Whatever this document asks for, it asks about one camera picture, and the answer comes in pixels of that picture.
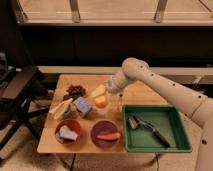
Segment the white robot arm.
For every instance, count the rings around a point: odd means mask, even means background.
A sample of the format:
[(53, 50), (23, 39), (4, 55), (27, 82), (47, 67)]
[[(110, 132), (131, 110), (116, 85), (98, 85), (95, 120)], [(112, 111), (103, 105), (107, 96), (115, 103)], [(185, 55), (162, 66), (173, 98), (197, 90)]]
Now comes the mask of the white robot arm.
[(135, 81), (149, 86), (203, 129), (195, 171), (213, 171), (213, 99), (154, 73), (145, 61), (136, 58), (125, 59), (121, 69), (91, 96), (120, 93)]

